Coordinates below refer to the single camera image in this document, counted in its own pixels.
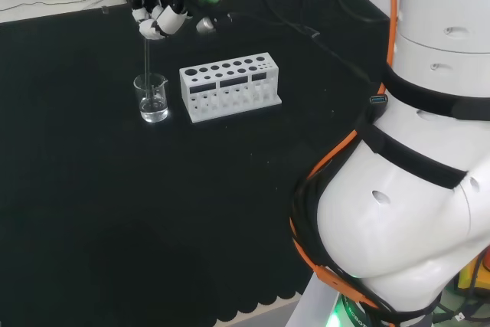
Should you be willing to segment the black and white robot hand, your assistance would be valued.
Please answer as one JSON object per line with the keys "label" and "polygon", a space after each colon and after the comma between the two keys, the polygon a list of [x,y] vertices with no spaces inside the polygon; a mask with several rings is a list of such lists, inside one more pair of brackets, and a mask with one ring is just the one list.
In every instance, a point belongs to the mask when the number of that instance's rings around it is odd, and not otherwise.
{"label": "black and white robot hand", "polygon": [[188,18],[185,0],[129,0],[140,34],[162,40],[175,34]]}

